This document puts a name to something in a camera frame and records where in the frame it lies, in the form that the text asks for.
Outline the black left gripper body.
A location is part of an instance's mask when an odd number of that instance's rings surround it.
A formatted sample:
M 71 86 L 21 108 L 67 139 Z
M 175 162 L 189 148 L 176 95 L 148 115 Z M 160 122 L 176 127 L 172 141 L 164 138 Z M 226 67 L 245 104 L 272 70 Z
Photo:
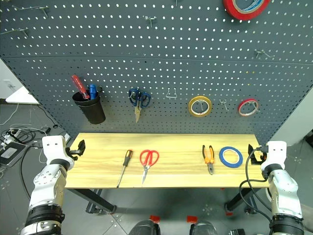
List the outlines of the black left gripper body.
M 65 148 L 67 156 L 72 158 L 74 161 L 78 160 L 77 156 L 80 156 L 80 150 L 70 150 L 69 147 Z

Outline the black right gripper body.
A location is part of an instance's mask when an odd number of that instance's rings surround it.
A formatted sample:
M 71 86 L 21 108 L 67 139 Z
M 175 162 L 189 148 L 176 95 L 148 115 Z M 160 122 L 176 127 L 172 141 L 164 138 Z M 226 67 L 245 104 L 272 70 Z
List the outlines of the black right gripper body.
M 256 155 L 255 155 L 256 152 L 260 152 L 259 158 L 256 157 Z M 256 159 L 258 160 L 258 165 L 261 165 L 267 159 L 267 153 L 261 152 L 259 150 L 255 150 L 254 155 L 255 155 Z

